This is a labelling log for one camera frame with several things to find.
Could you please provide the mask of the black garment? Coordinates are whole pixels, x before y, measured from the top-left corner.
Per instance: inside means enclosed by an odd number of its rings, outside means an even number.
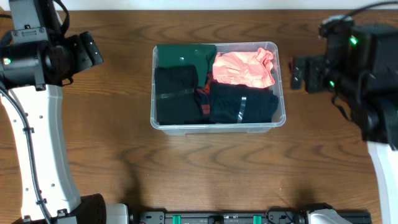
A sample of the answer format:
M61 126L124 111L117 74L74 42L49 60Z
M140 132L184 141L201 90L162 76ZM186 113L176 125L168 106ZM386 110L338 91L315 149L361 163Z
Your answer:
M197 124L202 112L195 66L157 67L154 73L157 122L161 125Z

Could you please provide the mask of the red navy plaid shirt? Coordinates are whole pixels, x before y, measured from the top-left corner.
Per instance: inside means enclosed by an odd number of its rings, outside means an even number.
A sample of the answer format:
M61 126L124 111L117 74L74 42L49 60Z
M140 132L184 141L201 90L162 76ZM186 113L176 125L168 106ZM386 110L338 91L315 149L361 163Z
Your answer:
M210 118L210 85L213 80L213 74L207 73L205 86L197 88L197 93L200 97L201 120L204 123L207 123Z

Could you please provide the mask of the dark navy garment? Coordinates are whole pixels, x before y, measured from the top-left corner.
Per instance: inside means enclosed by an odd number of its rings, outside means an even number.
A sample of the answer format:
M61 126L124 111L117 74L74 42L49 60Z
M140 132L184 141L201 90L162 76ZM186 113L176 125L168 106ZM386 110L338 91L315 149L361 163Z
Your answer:
M279 105L273 91L246 85L210 85L212 123L270 123Z

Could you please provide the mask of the dark green garment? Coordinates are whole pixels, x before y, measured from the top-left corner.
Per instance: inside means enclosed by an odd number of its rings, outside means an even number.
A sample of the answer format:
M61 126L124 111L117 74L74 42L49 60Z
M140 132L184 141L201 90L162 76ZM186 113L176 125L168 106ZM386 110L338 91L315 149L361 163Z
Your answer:
M198 75L198 86L206 85L207 74L212 72L217 54L210 44L163 44L157 47L158 66L169 68L194 65Z

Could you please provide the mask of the pink garment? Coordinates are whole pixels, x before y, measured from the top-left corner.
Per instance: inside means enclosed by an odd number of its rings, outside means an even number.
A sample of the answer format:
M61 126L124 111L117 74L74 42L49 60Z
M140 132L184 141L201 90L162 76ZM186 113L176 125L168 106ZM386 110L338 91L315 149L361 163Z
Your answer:
M271 74L272 52L258 48L256 52L217 53L213 63L213 78L218 83L268 88L275 84Z

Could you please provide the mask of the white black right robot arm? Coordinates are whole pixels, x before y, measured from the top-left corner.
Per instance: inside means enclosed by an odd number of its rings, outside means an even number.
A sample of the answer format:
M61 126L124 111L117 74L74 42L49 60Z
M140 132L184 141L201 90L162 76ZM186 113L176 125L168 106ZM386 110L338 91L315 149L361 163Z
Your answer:
M351 16L332 16L318 26L326 39L322 55L296 56L290 63L293 90L330 91L343 100L345 119L356 124L371 156L382 221L397 223L397 28L357 25Z

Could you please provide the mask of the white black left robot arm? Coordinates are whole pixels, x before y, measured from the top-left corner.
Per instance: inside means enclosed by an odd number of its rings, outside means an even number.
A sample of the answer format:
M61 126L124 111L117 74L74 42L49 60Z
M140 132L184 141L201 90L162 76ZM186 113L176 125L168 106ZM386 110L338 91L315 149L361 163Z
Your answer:
M123 203L80 195L67 157L62 88L103 58L91 34L70 37L57 1L9 3L14 29L1 39L1 103L16 142L23 223L128 223Z

